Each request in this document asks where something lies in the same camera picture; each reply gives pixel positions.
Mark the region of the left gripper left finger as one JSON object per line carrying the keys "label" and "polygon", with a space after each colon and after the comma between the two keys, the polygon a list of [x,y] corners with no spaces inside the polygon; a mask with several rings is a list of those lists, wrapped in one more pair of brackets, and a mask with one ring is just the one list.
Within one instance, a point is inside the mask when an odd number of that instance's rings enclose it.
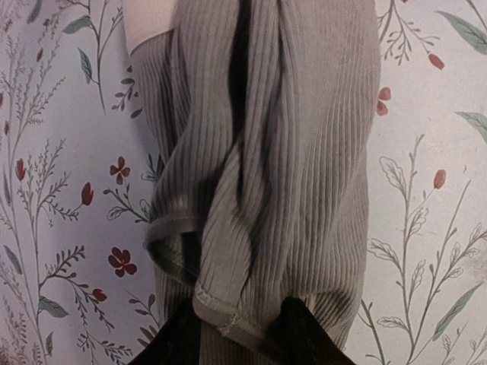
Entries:
{"label": "left gripper left finger", "polygon": [[201,320],[184,300],[131,365],[198,365]]}

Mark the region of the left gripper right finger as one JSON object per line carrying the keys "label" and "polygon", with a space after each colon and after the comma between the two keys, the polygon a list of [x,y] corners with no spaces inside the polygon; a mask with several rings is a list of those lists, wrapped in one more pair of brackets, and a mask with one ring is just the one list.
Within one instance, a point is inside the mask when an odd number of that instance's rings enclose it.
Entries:
{"label": "left gripper right finger", "polygon": [[301,299],[284,299],[277,325],[287,364],[354,364],[333,343]]}

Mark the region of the taupe underwear cream waistband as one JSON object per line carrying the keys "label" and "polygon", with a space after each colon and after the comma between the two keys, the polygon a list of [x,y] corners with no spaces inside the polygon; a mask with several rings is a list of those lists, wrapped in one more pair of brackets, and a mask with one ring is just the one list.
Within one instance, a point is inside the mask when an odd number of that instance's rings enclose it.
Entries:
{"label": "taupe underwear cream waistband", "polygon": [[145,234],[163,325],[191,300],[199,364],[287,364],[294,297],[342,351],[367,260],[375,3],[122,7],[163,163]]}

